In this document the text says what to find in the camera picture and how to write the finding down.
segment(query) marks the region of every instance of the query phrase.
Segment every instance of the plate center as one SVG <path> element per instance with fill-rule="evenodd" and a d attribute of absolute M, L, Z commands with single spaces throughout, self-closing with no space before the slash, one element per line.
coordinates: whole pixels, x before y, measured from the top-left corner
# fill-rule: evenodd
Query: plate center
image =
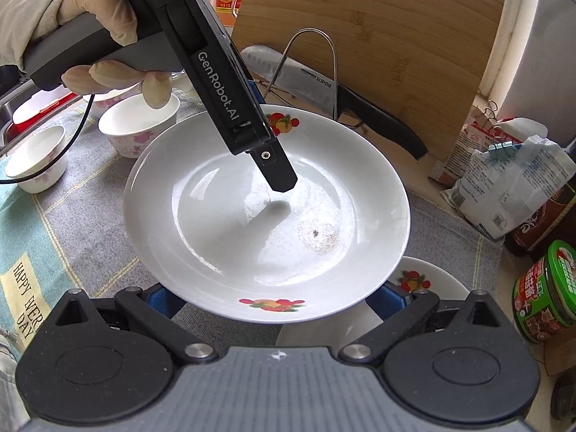
<path fill-rule="evenodd" d="M 175 186 L 182 241 L 226 284 L 298 284 L 352 248 L 356 215 L 344 186 L 318 164 L 290 161 L 298 183 L 287 193 L 270 190 L 248 155 L 216 158 Z"/>

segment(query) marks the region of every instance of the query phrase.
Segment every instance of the finger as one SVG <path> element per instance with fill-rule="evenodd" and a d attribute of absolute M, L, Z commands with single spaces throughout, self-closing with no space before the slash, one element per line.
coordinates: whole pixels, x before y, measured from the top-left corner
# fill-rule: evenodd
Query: finger
<path fill-rule="evenodd" d="M 89 65 L 80 65 L 70 68 L 62 75 L 62 82 L 73 93 L 79 95 L 86 94 L 106 94 L 109 87 L 97 83 L 89 73 Z"/>
<path fill-rule="evenodd" d="M 58 23 L 65 24 L 85 11 L 96 16 L 118 44 L 125 46 L 138 40 L 138 21 L 128 0 L 63 0 Z"/>
<path fill-rule="evenodd" d="M 142 95 L 153 109 L 161 109 L 172 94 L 172 73 L 149 71 L 142 82 Z"/>
<path fill-rule="evenodd" d="M 144 79 L 144 72 L 130 68 L 115 60 L 104 60 L 95 63 L 90 68 L 90 76 L 103 86 L 110 89 L 125 89 Z"/>

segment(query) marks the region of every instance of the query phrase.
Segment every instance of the white wall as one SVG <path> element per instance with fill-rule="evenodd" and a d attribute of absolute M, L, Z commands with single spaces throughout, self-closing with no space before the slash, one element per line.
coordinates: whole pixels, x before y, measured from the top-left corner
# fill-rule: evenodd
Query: white wall
<path fill-rule="evenodd" d="M 490 98 L 500 118 L 541 122 L 560 145 L 576 135 L 576 0 L 522 0 Z"/>

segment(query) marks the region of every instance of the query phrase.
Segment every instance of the cutting board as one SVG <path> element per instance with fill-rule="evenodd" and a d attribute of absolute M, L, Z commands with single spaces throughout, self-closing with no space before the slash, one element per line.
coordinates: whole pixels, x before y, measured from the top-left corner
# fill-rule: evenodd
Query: cutting board
<path fill-rule="evenodd" d="M 446 159 L 482 79 L 504 0 L 243 0 L 233 40 L 282 52 L 304 27 L 338 51 L 339 82 L 397 115 Z M 303 34 L 290 56 L 332 76 L 332 53 Z"/>

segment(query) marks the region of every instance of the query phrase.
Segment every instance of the plate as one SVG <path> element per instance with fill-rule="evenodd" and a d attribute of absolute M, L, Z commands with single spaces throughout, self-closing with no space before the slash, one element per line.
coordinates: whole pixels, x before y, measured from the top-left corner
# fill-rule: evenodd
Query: plate
<path fill-rule="evenodd" d="M 442 268 L 407 256 L 402 257 L 390 281 L 410 292 L 427 288 L 445 301 L 463 301 L 469 293 L 460 281 Z M 380 317 L 362 301 L 322 320 L 282 327 L 276 344 L 284 347 L 329 346 L 337 354 L 341 348 L 381 323 Z"/>
<path fill-rule="evenodd" d="M 368 141 L 325 117 L 264 113 L 298 176 L 270 190 L 207 113 L 172 126 L 126 184 L 126 232 L 166 288 L 231 319 L 285 324 L 344 310 L 397 267 L 410 233 L 402 183 Z"/>

